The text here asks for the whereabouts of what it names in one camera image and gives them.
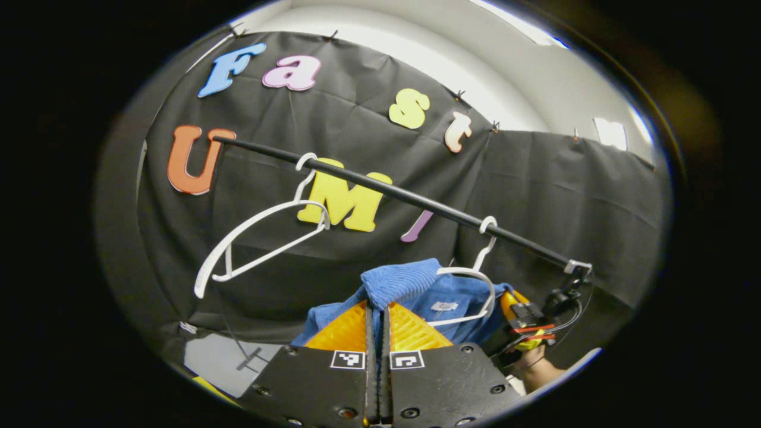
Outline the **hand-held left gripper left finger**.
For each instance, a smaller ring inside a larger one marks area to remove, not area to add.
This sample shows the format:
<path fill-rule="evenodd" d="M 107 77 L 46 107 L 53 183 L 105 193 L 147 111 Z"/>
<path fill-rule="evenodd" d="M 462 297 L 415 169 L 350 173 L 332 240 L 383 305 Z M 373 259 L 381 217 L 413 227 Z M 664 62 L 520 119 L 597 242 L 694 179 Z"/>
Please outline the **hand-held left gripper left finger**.
<path fill-rule="evenodd" d="M 368 427 L 379 420 L 376 370 L 361 301 L 304 346 L 278 350 L 238 403 L 277 427 Z"/>

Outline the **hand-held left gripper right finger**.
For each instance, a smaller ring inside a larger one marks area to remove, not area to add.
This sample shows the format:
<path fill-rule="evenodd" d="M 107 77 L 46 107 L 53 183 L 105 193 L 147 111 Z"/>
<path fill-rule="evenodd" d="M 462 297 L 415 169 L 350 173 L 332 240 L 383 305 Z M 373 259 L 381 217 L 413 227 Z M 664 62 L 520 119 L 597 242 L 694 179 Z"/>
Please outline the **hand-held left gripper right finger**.
<path fill-rule="evenodd" d="M 473 343 L 452 344 L 402 304 L 384 314 L 380 420 L 391 427 L 478 427 L 521 394 Z"/>

